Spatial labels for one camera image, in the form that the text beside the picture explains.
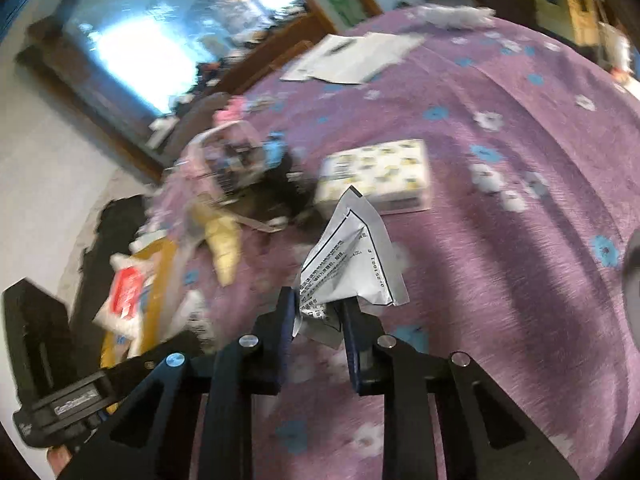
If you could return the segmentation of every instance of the patterned tissue package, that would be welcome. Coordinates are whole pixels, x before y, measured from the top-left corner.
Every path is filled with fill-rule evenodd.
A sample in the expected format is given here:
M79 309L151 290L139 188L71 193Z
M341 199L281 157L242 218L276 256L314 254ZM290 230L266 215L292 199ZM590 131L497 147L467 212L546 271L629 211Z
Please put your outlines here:
M328 156L314 199L325 218L331 218L349 186L380 214L430 209L431 172L424 141L395 140Z

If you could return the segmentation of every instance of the gray round object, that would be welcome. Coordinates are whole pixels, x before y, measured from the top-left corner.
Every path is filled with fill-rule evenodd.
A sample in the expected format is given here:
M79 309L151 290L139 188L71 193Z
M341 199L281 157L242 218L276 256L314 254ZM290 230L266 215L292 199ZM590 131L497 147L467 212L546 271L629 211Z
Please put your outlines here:
M455 354L451 356L451 362L455 365L465 367L471 362L471 357L464 352L455 352Z
M184 355L178 353L170 354L166 357L166 363L172 368L182 366L184 363Z
M238 342L240 343L240 346L243 346L244 348L253 348L254 346L256 346L258 344L258 341L260 341L258 339L258 336L253 335L253 334L243 335L238 340Z
M378 338L378 345L382 346L382 348L393 348L396 343L396 338L389 334L381 335Z

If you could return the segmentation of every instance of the red label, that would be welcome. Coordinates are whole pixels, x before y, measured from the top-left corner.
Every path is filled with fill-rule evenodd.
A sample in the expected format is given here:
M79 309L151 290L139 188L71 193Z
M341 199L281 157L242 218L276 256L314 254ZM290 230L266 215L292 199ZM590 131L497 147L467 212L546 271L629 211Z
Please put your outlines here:
M145 284L145 277L135 267L119 270L111 285L111 311L121 319L131 319Z

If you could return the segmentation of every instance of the metal screw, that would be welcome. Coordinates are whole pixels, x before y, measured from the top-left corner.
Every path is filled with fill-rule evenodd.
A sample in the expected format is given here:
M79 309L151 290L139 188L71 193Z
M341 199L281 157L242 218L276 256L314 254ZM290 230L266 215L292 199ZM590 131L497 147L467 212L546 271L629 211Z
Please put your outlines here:
M166 357L166 363L172 368L181 366L183 362L184 362L184 355L182 354L175 353L175 354L168 355Z
M378 345L382 346L382 348L393 348L396 343L396 338L389 334L381 335L378 338Z
M455 354L451 356L451 362L457 366L465 367L471 362L471 357L464 352L455 352Z
M240 346L244 347L244 348L253 348L254 346L256 346L258 344L260 340L258 339L257 335L253 335L253 334L247 334L247 335L243 335L238 342L240 343Z

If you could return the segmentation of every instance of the red and white package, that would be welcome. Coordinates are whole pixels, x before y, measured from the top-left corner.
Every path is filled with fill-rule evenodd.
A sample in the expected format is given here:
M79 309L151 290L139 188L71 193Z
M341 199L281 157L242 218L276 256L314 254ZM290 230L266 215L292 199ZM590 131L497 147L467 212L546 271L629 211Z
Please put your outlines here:
M140 297L145 285L152 279L153 263L124 254L112 255L110 262L116 274L111 282L109 297L95 315L94 323L133 341L142 334Z

